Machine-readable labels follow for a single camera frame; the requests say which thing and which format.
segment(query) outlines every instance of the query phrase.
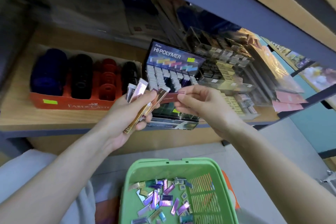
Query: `white fabric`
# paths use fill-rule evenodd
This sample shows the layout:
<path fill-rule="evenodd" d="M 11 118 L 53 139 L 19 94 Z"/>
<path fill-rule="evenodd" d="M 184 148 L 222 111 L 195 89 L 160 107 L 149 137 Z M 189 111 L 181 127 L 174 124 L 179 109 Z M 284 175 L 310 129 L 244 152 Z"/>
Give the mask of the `white fabric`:
<path fill-rule="evenodd" d="M 49 165 L 56 157 L 50 153 L 29 150 L 0 167 L 0 203 Z M 70 205 L 60 223 L 93 224 L 95 223 L 95 211 L 95 195 L 89 181 Z"/>

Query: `neon green sticker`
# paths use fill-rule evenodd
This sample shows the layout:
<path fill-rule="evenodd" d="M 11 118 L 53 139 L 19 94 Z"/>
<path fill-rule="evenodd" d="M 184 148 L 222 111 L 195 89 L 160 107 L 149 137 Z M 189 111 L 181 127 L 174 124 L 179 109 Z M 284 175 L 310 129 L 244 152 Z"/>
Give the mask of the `neon green sticker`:
<path fill-rule="evenodd" d="M 48 100 L 48 99 L 43 99 L 43 103 L 45 104 L 53 104 L 53 105 L 57 105 L 57 101 L 55 100 Z"/>

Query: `shopping basket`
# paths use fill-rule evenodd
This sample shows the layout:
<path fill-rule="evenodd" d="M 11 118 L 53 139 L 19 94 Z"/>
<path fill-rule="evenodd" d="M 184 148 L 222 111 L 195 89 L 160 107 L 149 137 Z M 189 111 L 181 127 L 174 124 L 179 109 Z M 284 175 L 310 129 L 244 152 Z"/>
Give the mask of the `shopping basket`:
<path fill-rule="evenodd" d="M 235 209 L 230 202 L 229 190 L 218 164 L 210 158 L 139 159 L 128 169 L 120 201 L 119 223 L 130 224 L 138 218 L 137 211 L 143 207 L 136 190 L 128 190 L 132 184 L 153 179 L 184 177 L 192 184 L 185 192 L 194 217 L 194 224 L 238 224 Z M 183 191 L 171 193 L 181 197 Z M 170 214 L 171 207 L 163 207 L 166 223 L 179 223 Z"/>

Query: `hand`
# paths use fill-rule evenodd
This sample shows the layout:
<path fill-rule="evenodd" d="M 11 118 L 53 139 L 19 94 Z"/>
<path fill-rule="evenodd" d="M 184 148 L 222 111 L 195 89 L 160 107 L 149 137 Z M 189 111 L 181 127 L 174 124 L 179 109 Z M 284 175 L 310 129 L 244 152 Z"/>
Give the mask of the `hand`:
<path fill-rule="evenodd" d="M 178 92 L 185 94 L 177 96 L 176 110 L 203 118 L 222 138 L 227 139 L 225 135 L 238 130 L 244 123 L 216 89 L 194 85 Z"/>
<path fill-rule="evenodd" d="M 92 133 L 97 133 L 98 137 L 103 141 L 103 150 L 110 154 L 112 151 L 123 146 L 132 133 L 124 133 L 124 129 L 135 119 L 140 109 L 152 102 L 157 93 L 156 91 L 148 91 L 132 103 L 127 103 L 125 95 L 120 97 L 107 115 L 99 121 L 91 130 Z M 146 127 L 146 123 L 151 121 L 152 114 L 146 116 L 146 119 L 139 122 L 135 126 L 135 130 L 142 130 Z"/>

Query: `red display box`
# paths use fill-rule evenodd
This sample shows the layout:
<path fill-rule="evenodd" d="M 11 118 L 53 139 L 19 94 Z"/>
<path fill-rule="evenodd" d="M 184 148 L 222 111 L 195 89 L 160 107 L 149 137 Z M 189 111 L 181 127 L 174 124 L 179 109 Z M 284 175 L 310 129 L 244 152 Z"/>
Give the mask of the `red display box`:
<path fill-rule="evenodd" d="M 43 55 L 50 47 L 44 45 L 38 45 L 34 55 L 36 59 Z M 86 54 L 90 56 L 93 62 L 103 61 L 103 59 L 113 59 L 117 63 L 118 67 L 122 67 L 124 63 L 130 61 L 126 59 L 116 58 L 113 56 L 92 53 L 92 52 L 83 52 L 77 50 L 65 50 L 59 48 L 61 51 L 65 52 L 66 56 L 71 58 L 77 54 Z M 132 61 L 136 64 L 138 69 L 138 75 L 141 77 L 141 63 L 138 61 Z M 66 78 L 65 86 L 63 87 L 62 96 L 51 96 L 38 94 L 35 92 L 30 92 L 30 99 L 35 107 L 40 109 L 54 109 L 54 110 L 103 110 L 107 111 L 114 104 L 115 100 L 122 96 L 122 83 L 120 76 L 120 69 L 115 72 L 115 88 L 106 86 L 106 90 L 115 90 L 115 100 L 101 100 L 99 99 L 99 88 L 101 87 L 101 78 L 102 73 L 99 71 L 93 72 L 92 78 L 92 94 L 90 99 L 76 99 L 71 97 L 71 74 L 69 73 Z"/>

